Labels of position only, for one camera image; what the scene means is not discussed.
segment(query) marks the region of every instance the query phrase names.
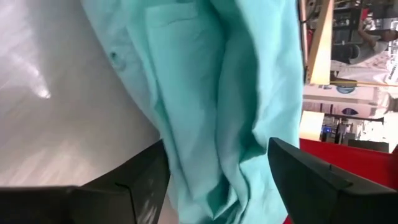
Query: shirt pocket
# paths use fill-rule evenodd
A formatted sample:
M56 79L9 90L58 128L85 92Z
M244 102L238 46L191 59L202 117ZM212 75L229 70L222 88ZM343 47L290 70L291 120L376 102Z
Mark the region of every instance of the shirt pocket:
M166 4L146 9L146 19L150 27L162 27L173 22L198 17L196 2Z

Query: person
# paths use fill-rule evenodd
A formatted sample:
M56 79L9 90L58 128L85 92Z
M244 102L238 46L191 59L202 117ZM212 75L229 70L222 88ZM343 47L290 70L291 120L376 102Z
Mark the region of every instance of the person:
M398 39L396 30L387 30L380 36L369 35L363 30L362 21L359 23L358 34L363 39L361 45L334 45L331 50L331 59L355 65L382 53L388 48L390 41Z

